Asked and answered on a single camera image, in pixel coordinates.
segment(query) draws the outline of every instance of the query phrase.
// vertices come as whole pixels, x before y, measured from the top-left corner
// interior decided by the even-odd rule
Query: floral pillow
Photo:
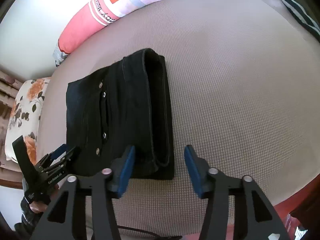
[[[12,143],[22,135],[29,159],[33,165],[36,164],[36,142],[41,108],[49,81],[50,77],[33,79],[21,86],[10,114],[5,138],[4,150],[7,160],[17,163]]]

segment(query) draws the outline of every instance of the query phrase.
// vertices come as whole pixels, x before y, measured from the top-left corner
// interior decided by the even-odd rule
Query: orange flower print
[[[31,101],[34,99],[38,93],[43,89],[44,87],[44,79],[39,78],[34,83],[32,86],[29,88],[28,93],[27,93],[27,98]]]
[[[27,146],[27,153],[29,156],[29,159],[33,165],[36,165],[36,144],[35,140],[33,140],[30,136],[24,137],[24,142]]]
[[[15,100],[12,106],[10,117],[14,117],[14,115],[16,114],[16,106],[17,106],[17,101]]]

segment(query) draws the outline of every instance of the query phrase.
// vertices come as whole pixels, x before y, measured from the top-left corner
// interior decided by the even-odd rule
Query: black jeans
[[[172,117],[163,56],[143,49],[68,84],[67,146],[81,153],[71,172],[92,176],[127,145],[136,147],[132,178],[174,176]]]

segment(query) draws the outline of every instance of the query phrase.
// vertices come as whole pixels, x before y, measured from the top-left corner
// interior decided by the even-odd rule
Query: black striped fabric
[[[304,0],[281,0],[293,17],[320,42],[320,24]]]

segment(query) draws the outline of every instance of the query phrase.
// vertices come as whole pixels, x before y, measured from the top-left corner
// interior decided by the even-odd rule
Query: silver screw
[[[77,177],[76,176],[69,176],[68,178],[67,178],[67,181],[68,182],[75,182],[77,180]]]
[[[209,173],[210,173],[210,174],[218,174],[218,172],[219,172],[219,171],[218,171],[218,169],[216,169],[216,168],[210,168],[210,169],[209,169]]]
[[[244,179],[244,181],[246,181],[246,182],[251,182],[251,181],[253,180],[252,177],[249,176],[249,175],[245,175],[245,176],[243,177],[243,179]]]
[[[106,168],[106,169],[103,169],[101,172],[102,172],[102,174],[104,174],[104,175],[108,175],[108,174],[111,174],[112,169]]]

